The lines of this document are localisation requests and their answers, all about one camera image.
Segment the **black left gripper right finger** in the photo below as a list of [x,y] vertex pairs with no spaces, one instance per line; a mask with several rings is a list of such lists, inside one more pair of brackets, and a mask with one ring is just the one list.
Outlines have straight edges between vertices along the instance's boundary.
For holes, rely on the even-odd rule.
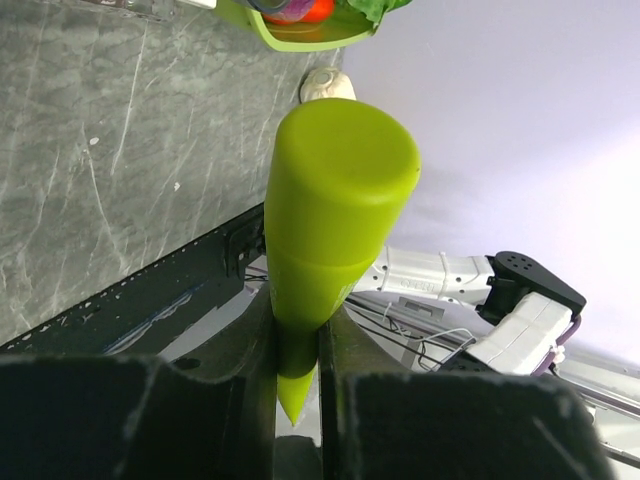
[[318,337],[325,479],[380,478],[415,437],[397,405],[412,372],[339,309]]

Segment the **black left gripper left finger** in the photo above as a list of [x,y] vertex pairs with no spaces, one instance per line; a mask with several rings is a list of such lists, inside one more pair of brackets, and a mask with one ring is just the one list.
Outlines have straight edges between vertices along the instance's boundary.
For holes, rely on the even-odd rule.
[[269,289],[207,342],[176,360],[203,389],[194,426],[214,479],[271,479],[276,418],[276,329]]

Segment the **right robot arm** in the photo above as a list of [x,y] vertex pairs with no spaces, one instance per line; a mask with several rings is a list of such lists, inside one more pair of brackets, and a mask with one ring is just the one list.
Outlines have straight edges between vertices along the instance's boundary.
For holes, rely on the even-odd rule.
[[475,311],[493,329],[467,352],[507,375],[536,375],[554,363],[586,306],[569,284],[512,251],[448,257],[385,247],[354,290],[417,296]]

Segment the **yellow cabbage by arm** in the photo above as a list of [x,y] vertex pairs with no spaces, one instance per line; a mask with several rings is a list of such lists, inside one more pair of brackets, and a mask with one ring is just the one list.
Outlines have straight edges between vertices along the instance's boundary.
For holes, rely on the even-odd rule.
[[311,70],[299,89],[301,103],[324,98],[357,99],[350,78],[334,67],[320,67]]

